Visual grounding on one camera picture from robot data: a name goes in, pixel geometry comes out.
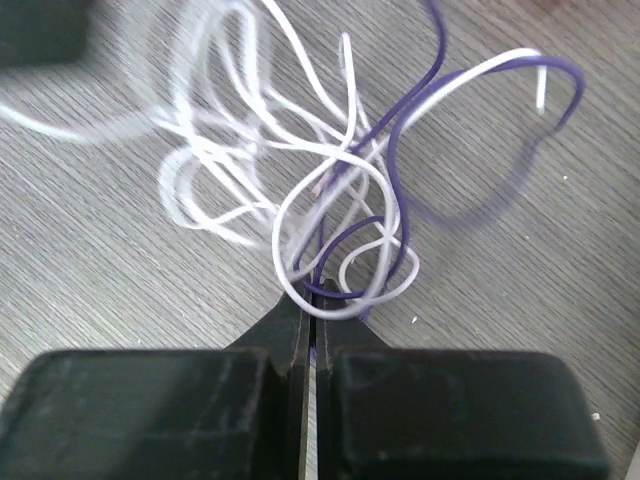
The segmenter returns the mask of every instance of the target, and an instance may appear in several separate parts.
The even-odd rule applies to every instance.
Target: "tangled wires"
[[[502,211],[525,182],[536,147],[564,126],[584,90],[582,74],[575,65],[556,57],[544,56],[530,48],[505,52],[469,70],[450,73],[434,81],[444,62],[446,31],[435,2],[425,0],[426,11],[434,21],[440,39],[436,60],[425,77],[377,124],[371,126],[356,87],[349,35],[343,33],[339,44],[340,69],[348,94],[345,112],[325,91],[302,42],[275,0],[260,1],[289,40],[314,94],[327,112],[344,125],[344,132],[288,99],[271,84],[271,52],[266,24],[249,0],[192,0],[186,7],[173,49],[171,105],[162,105],[153,96],[151,88],[140,86],[140,82],[136,81],[134,83],[142,96],[149,98],[151,95],[155,99],[151,108],[109,124],[60,128],[36,121],[5,106],[0,106],[0,116],[67,141],[98,143],[114,136],[137,136],[156,128],[182,137],[185,144],[164,159],[159,172],[160,198],[171,220],[185,228],[208,230],[246,247],[270,248],[275,273],[285,291],[303,309],[318,318],[341,320],[355,315],[365,318],[372,306],[400,295],[411,285],[417,277],[420,261],[409,247],[410,208],[415,209],[421,218],[452,230],[481,224],[487,220],[484,212],[495,214]],[[238,16],[242,24],[239,59],[231,53],[225,27],[225,21],[231,15]],[[216,93],[215,84],[209,76],[207,55],[212,43],[218,49],[234,89],[250,109],[246,118],[234,116]],[[139,60],[137,64],[147,65],[145,59],[134,60]],[[400,136],[445,97],[478,76],[524,67],[538,69],[536,108],[540,114],[544,112],[547,69],[559,69],[574,78],[575,95],[556,126],[525,145],[521,158],[502,185],[475,209],[449,218],[438,214],[428,205],[409,199],[403,191],[396,167]],[[150,77],[144,72],[142,76]],[[194,101],[194,86],[198,81],[205,85],[206,108]],[[304,139],[285,129],[274,116],[274,113],[283,111],[306,122],[316,138]],[[209,138],[202,133],[199,125],[232,133],[238,142],[227,145]],[[390,133],[381,136],[389,125]],[[258,179],[257,166],[267,152],[273,157],[274,152],[283,150],[311,153],[322,160],[284,199],[277,202],[267,197]],[[211,173],[236,199],[238,206],[224,215],[210,218],[198,206],[193,194],[193,180],[200,169]],[[371,180],[378,184],[382,192],[382,214],[375,214],[366,202]],[[308,190],[316,194],[317,201],[301,218],[297,218],[290,213],[291,206],[298,196]],[[350,196],[351,204],[338,227],[327,237],[325,216],[343,193]],[[355,222],[361,210],[367,218]],[[270,233],[270,242],[264,238],[250,238],[227,226],[231,220],[244,215],[250,215],[259,230]],[[338,272],[342,293],[321,289],[323,269],[337,246],[370,224],[376,227],[379,237],[344,258]],[[283,234],[287,235],[284,248],[281,245]],[[304,254],[312,246],[317,247],[312,260],[302,265]],[[364,291],[352,291],[346,279],[349,265],[359,255],[374,249],[378,250],[378,264],[371,283]],[[412,265],[409,275],[399,286],[387,291],[389,281],[405,260]],[[292,282],[297,280],[303,281],[316,295],[352,302],[341,310],[318,309],[293,287]]]

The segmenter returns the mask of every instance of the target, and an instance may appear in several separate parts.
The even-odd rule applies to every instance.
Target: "purple wire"
[[[414,86],[411,91],[405,95],[399,102],[397,102],[389,112],[387,112],[383,118],[376,124],[375,127],[371,129],[371,131],[365,135],[365,137],[361,140],[361,142],[350,149],[350,152],[354,155],[358,155],[360,151],[367,145],[369,142],[375,138],[388,124],[389,122],[397,115],[398,118],[393,125],[389,144],[387,146],[387,166],[389,171],[389,180],[396,195],[399,214],[400,214],[400,248],[398,249],[398,253],[396,258],[389,269],[387,275],[387,282],[397,273],[400,268],[404,258],[406,256],[406,249],[409,243],[409,206],[414,208],[424,220],[449,229],[449,230],[459,230],[464,228],[472,228],[479,226],[483,223],[487,223],[491,219],[496,218],[502,211],[504,211],[518,196],[519,190],[526,182],[529,172],[531,171],[531,167],[534,162],[535,151],[540,143],[542,143],[545,139],[558,132],[568,121],[571,115],[574,113],[577,108],[580,99],[584,92],[584,77],[580,69],[572,64],[571,62],[567,62],[557,57],[532,57],[525,59],[513,60],[511,62],[505,63],[499,67],[496,67],[486,74],[498,73],[507,70],[512,70],[516,68],[524,68],[524,67],[535,67],[546,65],[551,68],[557,68],[565,71],[574,77],[576,83],[576,92],[574,97],[572,98],[569,106],[565,110],[563,116],[560,118],[555,127],[548,132],[525,142],[522,155],[515,162],[511,172],[505,178],[505,180],[498,186],[495,192],[483,203],[481,203],[478,207],[468,210],[461,216],[457,217],[447,217],[445,215],[441,215],[437,213],[431,206],[421,204],[415,199],[407,199],[405,196],[402,185],[400,183],[400,178],[397,171],[396,165],[396,156],[397,156],[397,144],[402,129],[411,115],[424,103],[424,101],[433,95],[437,90],[445,86],[447,83],[453,81],[456,77],[461,75],[466,70],[459,70],[444,77],[439,78],[437,81],[430,83],[431,80],[435,77],[435,75],[440,70],[442,63],[444,62],[444,56],[446,51],[446,30],[444,26],[444,22],[442,20],[442,15],[438,10],[436,3],[434,0],[425,0],[425,6],[427,11],[431,14],[436,30],[438,32],[438,36],[440,38],[438,54],[436,56],[436,60],[433,66],[430,68],[428,73],[423,77],[423,79]],[[336,179],[344,173],[349,168],[349,164],[346,162],[339,162],[336,166],[336,170],[334,172],[333,177],[331,178],[331,182],[329,185],[334,183]],[[326,248],[325,252],[319,259],[318,265],[315,268],[314,276],[312,282],[303,281],[305,287],[316,295],[321,295],[327,298],[334,299],[355,299],[362,297],[365,291],[359,292],[351,292],[351,293],[336,293],[329,292],[322,288],[320,288],[320,279],[322,275],[322,271],[328,261],[328,258],[331,256],[335,248],[344,241],[347,237],[358,231],[359,229],[370,225],[376,222],[383,222],[384,217],[374,216],[367,219],[364,219],[360,222],[355,223],[350,226],[344,232],[341,232],[337,238],[335,238]],[[323,239],[323,231],[324,231],[324,218],[321,220],[318,226],[318,248],[322,249],[324,239]],[[294,264],[294,269],[298,270],[300,265],[300,258],[298,258]],[[369,311],[371,308],[367,308],[362,314],[361,319],[366,320]]]
[[[508,207],[513,200],[515,200],[519,194],[520,188],[526,182],[527,176],[531,171],[531,167],[534,162],[534,155],[537,147],[544,140],[549,138],[551,135],[557,133],[564,125],[567,123],[571,115],[575,112],[580,99],[584,93],[585,82],[584,76],[581,70],[573,63],[563,60],[557,57],[548,57],[548,56],[540,56],[540,57],[531,57],[531,58],[523,58],[518,60],[512,60],[507,62],[499,67],[496,67],[492,70],[489,70],[485,73],[499,73],[507,70],[513,70],[516,68],[530,68],[530,67],[538,67],[538,66],[547,66],[550,68],[557,68],[562,70],[569,75],[571,75],[575,80],[576,91],[571,99],[571,102],[567,106],[564,114],[554,126],[553,129],[548,132],[525,142],[523,154],[520,156],[519,160],[516,161],[514,167],[510,171],[509,175],[505,178],[505,180],[498,186],[495,192],[491,195],[491,197],[481,203],[478,207],[475,207],[471,210],[468,210],[465,214],[458,217],[447,217],[441,214],[438,214],[431,207],[422,205],[416,200],[411,201],[411,206],[414,207],[422,217],[435,225],[440,227],[444,227],[450,230],[459,230],[465,228],[477,227],[483,223],[486,223],[492,218],[495,218],[499,213],[504,211],[506,207]],[[394,123],[394,126],[391,130],[391,135],[389,137],[389,144],[387,146],[387,168],[389,171],[389,180],[398,199],[398,207],[400,210],[400,248],[398,249],[398,255],[396,259],[389,269],[389,274],[387,276],[387,280],[389,280],[397,270],[399,269],[404,257],[406,255],[406,248],[409,242],[409,219],[408,219],[408,205],[409,202],[404,195],[402,184],[400,183],[398,170],[397,170],[397,148],[398,148],[398,140],[402,133],[402,129],[411,115],[429,98],[433,95],[437,90],[444,87],[449,82],[453,81],[456,77],[464,73],[466,70],[459,70],[450,74],[441,77],[437,81],[433,82],[427,88],[425,88],[422,92],[420,92],[411,102],[410,104],[404,108],[400,114],[398,115],[398,119]],[[492,214],[488,213],[487,210],[493,210]],[[318,262],[318,270],[322,272],[324,265],[327,262],[327,259],[333,252],[333,250],[340,244],[340,242],[344,241],[348,236],[359,230],[360,228],[365,227],[371,223],[374,223],[376,219],[383,217],[369,217],[365,220],[355,223],[340,235],[338,235],[331,244],[327,247],[326,251],[320,258]],[[336,299],[354,299],[359,298],[364,294],[364,291],[360,292],[351,292],[351,293],[335,293],[335,292],[326,292],[316,285],[305,285],[309,290],[317,295],[324,295],[329,298]]]

